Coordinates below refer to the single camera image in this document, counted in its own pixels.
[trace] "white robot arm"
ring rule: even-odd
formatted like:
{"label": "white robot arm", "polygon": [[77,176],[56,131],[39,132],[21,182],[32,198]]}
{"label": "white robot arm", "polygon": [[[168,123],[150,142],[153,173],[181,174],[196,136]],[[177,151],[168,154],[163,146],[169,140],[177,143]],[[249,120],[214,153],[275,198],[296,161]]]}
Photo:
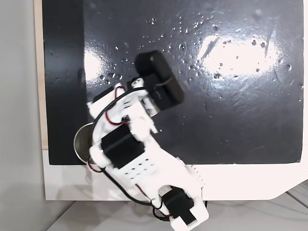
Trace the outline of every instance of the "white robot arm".
{"label": "white robot arm", "polygon": [[151,135],[157,133],[151,117],[181,103],[183,92],[161,53],[140,54],[135,65],[140,77],[128,91],[116,84],[88,103],[94,119],[88,165],[91,159],[118,187],[137,187],[149,201],[142,204],[162,213],[157,218],[189,231],[208,219],[203,180]]}

